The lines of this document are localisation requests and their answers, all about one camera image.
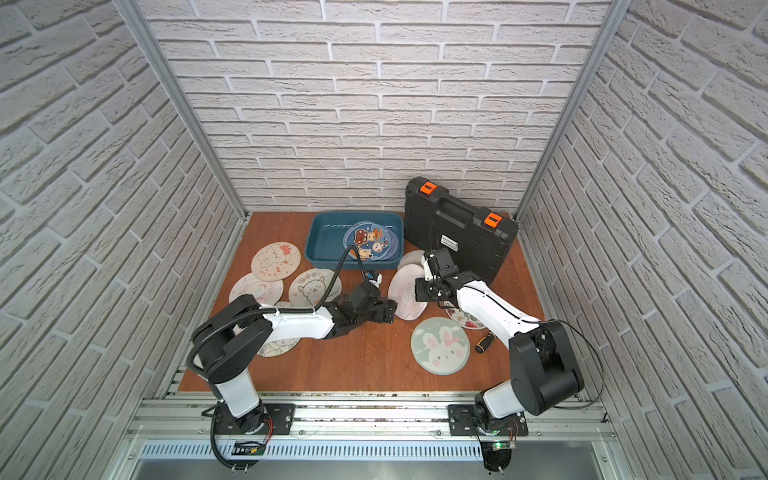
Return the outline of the cream line-art coaster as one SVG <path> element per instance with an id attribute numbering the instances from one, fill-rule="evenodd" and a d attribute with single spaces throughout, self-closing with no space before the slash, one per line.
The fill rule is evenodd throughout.
<path id="1" fill-rule="evenodd" d="M 278 357 L 291 351 L 299 342 L 299 338 L 266 342 L 260 347 L 257 355 L 262 358 Z"/>

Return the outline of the green white bunny coaster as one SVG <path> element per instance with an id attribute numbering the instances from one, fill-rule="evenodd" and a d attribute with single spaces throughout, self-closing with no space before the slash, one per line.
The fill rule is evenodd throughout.
<path id="1" fill-rule="evenodd" d="M 471 345 L 465 330 L 445 317 L 420 322 L 411 336 L 416 363 L 439 376 L 453 375 L 468 363 Z"/>

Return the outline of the aluminium corner post right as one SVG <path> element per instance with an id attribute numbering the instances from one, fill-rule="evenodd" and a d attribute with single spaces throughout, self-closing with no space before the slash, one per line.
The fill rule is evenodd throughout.
<path id="1" fill-rule="evenodd" d="M 610 4 L 598 29 L 595 41 L 588 51 L 527 189 L 515 211 L 514 218 L 516 221 L 521 222 L 529 209 L 538 186 L 554 158 L 555 150 L 560 141 L 565 137 L 565 132 L 581 106 L 596 72 L 607 55 L 608 49 L 632 3 L 632 0 L 616 0 Z"/>

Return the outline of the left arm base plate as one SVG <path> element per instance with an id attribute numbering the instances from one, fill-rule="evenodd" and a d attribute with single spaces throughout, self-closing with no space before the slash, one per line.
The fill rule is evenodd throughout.
<path id="1" fill-rule="evenodd" d="M 220 403 L 213 416 L 213 431 L 216 435 L 288 435 L 295 411 L 293 403 L 262 402 L 255 412 L 236 418 L 226 403 Z"/>

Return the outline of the aluminium corner post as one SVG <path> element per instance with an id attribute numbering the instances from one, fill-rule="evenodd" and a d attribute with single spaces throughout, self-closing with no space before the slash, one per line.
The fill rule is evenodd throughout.
<path id="1" fill-rule="evenodd" d="M 248 211 L 240 200 L 235 188 L 217 155 L 215 148 L 205 132 L 180 80 L 175 75 L 170 61 L 165 56 L 158 40 L 151 30 L 149 22 L 141 12 L 137 1 L 117 0 L 114 4 L 123 20 L 144 52 L 149 65 L 155 72 L 159 83 L 177 111 L 179 118 L 198 147 L 203 160 L 211 170 L 224 196 L 233 208 L 236 216 L 243 222 L 248 218 Z"/>
<path id="2" fill-rule="evenodd" d="M 608 49 L 632 3 L 632 0 L 616 0 L 610 4 L 598 29 L 595 41 L 588 51 L 527 189 L 515 211 L 514 218 L 516 221 L 521 222 L 529 209 L 538 186 L 554 158 L 555 150 L 560 141 L 565 137 L 565 132 L 581 106 L 596 72 L 607 55 Z"/>

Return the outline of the black plastic tool case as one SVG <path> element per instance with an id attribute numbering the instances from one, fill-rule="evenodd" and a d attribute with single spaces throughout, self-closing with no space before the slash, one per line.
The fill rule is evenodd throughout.
<path id="1" fill-rule="evenodd" d="M 405 188 L 404 237 L 424 251 L 445 247 L 457 266 L 491 284 L 519 231 L 518 223 L 475 207 L 443 186 L 412 178 Z"/>

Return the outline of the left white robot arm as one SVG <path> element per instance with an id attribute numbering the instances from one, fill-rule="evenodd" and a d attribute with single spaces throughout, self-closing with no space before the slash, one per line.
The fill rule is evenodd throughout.
<path id="1" fill-rule="evenodd" d="M 369 280 L 350 294 L 306 308 L 262 305 L 244 294 L 194 331 L 187 369 L 208 383 L 244 431 L 253 432 L 261 428 L 267 413 L 248 367 L 264 344 L 336 339 L 366 322 L 393 323 L 396 308 L 397 303 L 383 298 Z"/>

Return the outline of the blue pink bunny coaster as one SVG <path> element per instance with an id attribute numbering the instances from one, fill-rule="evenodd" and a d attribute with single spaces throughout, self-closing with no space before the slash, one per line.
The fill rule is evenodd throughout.
<path id="1" fill-rule="evenodd" d="M 391 226 L 387 226 L 385 230 L 387 233 L 387 249 L 383 260 L 389 261 L 400 256 L 401 231 Z"/>

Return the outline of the black yellow screwdriver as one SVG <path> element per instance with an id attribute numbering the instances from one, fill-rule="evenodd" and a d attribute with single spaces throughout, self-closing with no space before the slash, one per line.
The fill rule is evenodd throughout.
<path id="1" fill-rule="evenodd" d="M 478 354 L 485 353 L 491 347 L 495 339 L 496 336 L 493 333 L 488 333 L 475 345 L 475 352 Z"/>

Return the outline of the aluminium corner post left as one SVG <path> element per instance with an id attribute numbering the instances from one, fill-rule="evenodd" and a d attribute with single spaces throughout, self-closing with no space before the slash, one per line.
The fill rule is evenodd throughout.
<path id="1" fill-rule="evenodd" d="M 179 118 L 198 147 L 203 160 L 211 170 L 224 196 L 233 208 L 236 216 L 243 222 L 248 218 L 248 211 L 240 200 L 235 188 L 217 155 L 215 148 L 205 132 L 180 80 L 175 75 L 170 61 L 165 56 L 158 40 L 151 30 L 149 22 L 141 12 L 137 1 L 117 0 L 114 4 L 123 20 L 144 52 L 149 65 L 155 72 L 159 83 L 177 111 Z"/>

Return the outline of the white bear flower coaster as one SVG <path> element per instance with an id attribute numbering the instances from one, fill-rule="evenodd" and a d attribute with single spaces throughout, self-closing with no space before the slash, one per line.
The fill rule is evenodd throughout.
<path id="1" fill-rule="evenodd" d="M 316 305 L 329 288 L 334 272 L 313 268 L 298 275 L 289 288 L 289 301 L 293 307 L 309 308 Z"/>

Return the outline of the pink rainbow unicorn coaster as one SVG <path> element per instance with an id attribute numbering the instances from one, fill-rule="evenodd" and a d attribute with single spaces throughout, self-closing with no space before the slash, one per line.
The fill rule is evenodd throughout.
<path id="1" fill-rule="evenodd" d="M 256 278 L 252 273 L 240 278 L 232 287 L 229 293 L 229 302 L 236 298 L 250 294 L 259 304 L 275 305 L 281 298 L 284 290 L 282 280 L 262 281 Z"/>

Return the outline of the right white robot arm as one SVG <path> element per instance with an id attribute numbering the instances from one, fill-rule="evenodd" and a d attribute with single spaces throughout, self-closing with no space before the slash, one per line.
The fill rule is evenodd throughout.
<path id="1" fill-rule="evenodd" d="M 477 419 L 537 416 L 584 388 L 562 322 L 542 322 L 514 307 L 477 274 L 460 270 L 446 248 L 426 252 L 422 265 L 425 277 L 415 281 L 418 301 L 451 303 L 479 320 L 508 349 L 510 379 L 478 394 Z"/>

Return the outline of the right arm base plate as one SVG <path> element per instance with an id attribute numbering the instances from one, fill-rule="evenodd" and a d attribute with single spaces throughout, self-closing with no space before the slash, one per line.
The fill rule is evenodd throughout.
<path id="1" fill-rule="evenodd" d="M 453 437 L 502 437 L 514 438 L 529 433 L 525 415 L 522 412 L 495 418 L 479 405 L 449 404 L 447 406 L 448 426 Z"/>

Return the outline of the blue bear coaster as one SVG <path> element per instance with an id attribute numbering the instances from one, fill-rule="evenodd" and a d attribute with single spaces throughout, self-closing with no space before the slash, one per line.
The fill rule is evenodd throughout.
<path id="1" fill-rule="evenodd" d="M 344 248 L 354 245 L 361 260 L 383 261 L 387 249 L 385 228 L 371 221 L 358 222 L 346 231 L 342 245 Z"/>

